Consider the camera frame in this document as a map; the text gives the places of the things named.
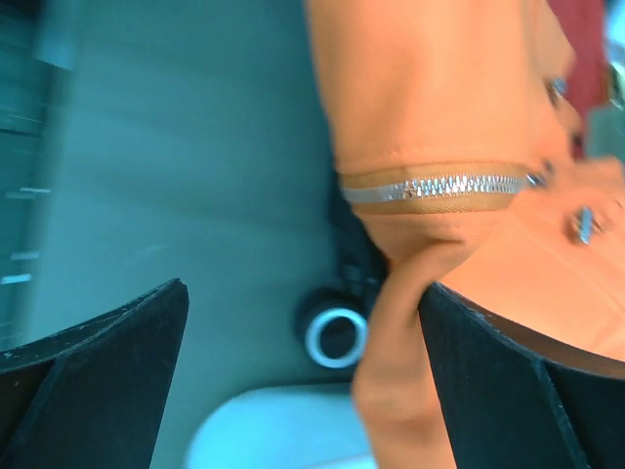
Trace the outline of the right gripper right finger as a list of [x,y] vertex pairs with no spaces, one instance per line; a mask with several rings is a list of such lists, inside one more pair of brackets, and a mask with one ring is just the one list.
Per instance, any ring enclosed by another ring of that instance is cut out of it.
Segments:
[[502,318],[440,283],[419,304],[460,468],[624,466],[624,364]]

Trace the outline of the white plastic basin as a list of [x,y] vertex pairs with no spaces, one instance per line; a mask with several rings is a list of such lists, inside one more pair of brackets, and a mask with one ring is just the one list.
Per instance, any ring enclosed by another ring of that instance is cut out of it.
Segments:
[[199,426],[191,469],[375,468],[347,383],[262,388],[236,396]]

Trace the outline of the black and white suitcase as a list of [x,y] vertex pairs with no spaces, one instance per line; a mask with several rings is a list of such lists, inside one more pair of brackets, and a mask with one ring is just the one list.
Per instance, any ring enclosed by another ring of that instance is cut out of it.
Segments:
[[387,276],[387,264],[337,192],[329,197],[328,219],[334,242],[334,279],[301,299],[294,331],[312,362],[346,369],[357,364],[365,349],[368,318]]

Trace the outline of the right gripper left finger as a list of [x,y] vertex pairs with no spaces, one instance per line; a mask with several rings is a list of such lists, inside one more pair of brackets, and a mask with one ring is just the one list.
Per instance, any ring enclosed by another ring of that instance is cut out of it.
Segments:
[[1,354],[4,469],[149,467],[188,318],[178,279]]

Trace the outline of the orange garment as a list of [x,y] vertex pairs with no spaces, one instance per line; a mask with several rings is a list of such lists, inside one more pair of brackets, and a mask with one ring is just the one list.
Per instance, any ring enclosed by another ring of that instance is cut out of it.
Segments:
[[624,357],[624,171],[577,161],[574,53],[545,1],[310,1],[335,165],[389,262],[353,393],[377,465],[452,468],[418,316],[441,282]]

